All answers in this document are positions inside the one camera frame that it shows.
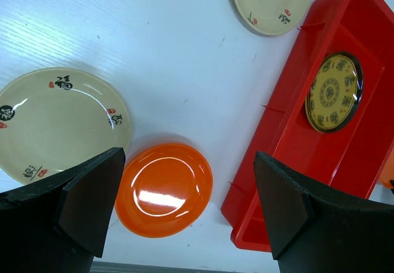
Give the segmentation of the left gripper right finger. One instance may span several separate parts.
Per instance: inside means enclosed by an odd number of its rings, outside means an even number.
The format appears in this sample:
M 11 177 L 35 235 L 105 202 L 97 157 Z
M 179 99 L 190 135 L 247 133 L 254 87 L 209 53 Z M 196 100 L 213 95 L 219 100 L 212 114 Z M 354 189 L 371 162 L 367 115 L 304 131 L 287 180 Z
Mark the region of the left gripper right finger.
M 280 272 L 393 272 L 393 206 L 336 190 L 267 153 L 254 174 Z

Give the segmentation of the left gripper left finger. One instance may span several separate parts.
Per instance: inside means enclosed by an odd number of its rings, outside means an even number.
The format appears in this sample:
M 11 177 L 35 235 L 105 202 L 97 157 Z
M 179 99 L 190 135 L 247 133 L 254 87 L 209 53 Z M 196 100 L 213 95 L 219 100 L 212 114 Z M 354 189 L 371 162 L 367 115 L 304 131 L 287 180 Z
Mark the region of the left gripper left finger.
M 125 160 L 114 147 L 1 193 L 1 272 L 89 272 L 103 255 Z

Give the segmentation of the yellow patterned plate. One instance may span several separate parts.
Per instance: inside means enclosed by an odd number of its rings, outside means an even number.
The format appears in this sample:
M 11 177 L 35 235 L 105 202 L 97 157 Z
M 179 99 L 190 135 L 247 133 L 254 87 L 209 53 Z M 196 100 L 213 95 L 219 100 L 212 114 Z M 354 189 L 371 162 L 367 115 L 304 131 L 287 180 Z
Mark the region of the yellow patterned plate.
M 336 52 L 327 56 L 305 99 L 305 113 L 311 126 L 321 133 L 346 127 L 358 110 L 363 88 L 363 69 L 353 54 Z

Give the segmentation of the red plastic bin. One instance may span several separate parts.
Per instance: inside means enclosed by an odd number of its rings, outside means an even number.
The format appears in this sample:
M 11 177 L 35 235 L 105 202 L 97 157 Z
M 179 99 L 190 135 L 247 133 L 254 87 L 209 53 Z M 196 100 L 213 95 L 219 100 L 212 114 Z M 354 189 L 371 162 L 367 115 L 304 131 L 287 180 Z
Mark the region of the red plastic bin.
M 231 241 L 271 250 L 257 152 L 368 198 L 392 148 L 393 11 L 384 0 L 316 0 L 222 205 Z

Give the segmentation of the beige plate near bin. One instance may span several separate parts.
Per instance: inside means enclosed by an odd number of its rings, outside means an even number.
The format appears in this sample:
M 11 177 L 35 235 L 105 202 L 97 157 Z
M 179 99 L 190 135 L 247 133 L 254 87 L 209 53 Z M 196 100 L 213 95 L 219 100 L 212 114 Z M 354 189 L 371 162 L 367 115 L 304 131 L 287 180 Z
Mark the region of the beige plate near bin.
M 297 26 L 311 0 L 233 0 L 240 17 L 255 32 L 278 36 Z

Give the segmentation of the orange plate right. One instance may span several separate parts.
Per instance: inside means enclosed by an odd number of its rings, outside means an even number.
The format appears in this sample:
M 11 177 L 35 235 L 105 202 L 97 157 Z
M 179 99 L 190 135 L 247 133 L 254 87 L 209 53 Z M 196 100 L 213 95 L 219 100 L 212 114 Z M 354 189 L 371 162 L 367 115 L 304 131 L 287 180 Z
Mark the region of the orange plate right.
M 393 155 L 390 155 L 381 174 L 380 181 L 388 189 L 393 189 Z

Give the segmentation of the orange plate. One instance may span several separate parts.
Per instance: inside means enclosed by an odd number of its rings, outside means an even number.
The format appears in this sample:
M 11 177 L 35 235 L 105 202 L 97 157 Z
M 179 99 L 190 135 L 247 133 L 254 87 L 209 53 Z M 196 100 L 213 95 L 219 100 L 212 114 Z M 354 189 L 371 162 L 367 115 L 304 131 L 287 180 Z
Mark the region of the orange plate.
M 393 155 L 390 155 L 381 174 L 380 181 L 388 189 L 393 189 Z
M 212 190 L 212 170 L 199 151 L 181 143 L 159 144 L 125 167 L 115 210 L 129 231 L 147 238 L 168 237 L 199 218 Z

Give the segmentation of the beige plate with characters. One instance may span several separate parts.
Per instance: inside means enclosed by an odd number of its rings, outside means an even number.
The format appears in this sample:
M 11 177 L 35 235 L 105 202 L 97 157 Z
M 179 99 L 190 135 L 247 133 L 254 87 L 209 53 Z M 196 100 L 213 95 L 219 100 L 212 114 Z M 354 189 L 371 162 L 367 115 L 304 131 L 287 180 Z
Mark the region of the beige plate with characters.
M 106 81 L 70 68 L 32 71 L 1 91 L 1 172 L 30 184 L 111 149 L 129 148 L 132 123 Z

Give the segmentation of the orange plate left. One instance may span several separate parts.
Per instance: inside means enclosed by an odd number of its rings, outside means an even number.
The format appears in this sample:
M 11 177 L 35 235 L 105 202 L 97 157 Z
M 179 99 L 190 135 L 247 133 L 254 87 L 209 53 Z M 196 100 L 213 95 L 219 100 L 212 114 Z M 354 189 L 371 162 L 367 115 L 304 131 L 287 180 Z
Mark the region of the orange plate left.
M 212 190 L 212 170 L 199 151 L 181 143 L 159 144 L 125 167 L 115 210 L 129 231 L 147 238 L 168 237 L 199 218 Z

